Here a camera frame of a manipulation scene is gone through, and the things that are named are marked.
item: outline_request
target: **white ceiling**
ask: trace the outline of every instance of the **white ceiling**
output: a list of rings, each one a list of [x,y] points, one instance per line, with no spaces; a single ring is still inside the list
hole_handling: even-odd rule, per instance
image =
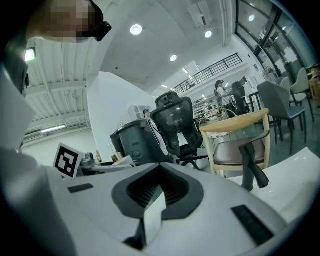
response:
[[[101,71],[113,73],[152,93],[194,58],[222,44],[222,15],[219,0],[207,0],[212,21],[206,27],[196,27],[188,7],[199,1],[142,0],[132,11],[110,44]],[[138,36],[130,33],[134,24],[143,26]],[[204,33],[212,30],[213,36]],[[170,62],[176,54],[178,59]],[[190,74],[197,73],[188,67]],[[177,86],[186,74],[176,77]]]

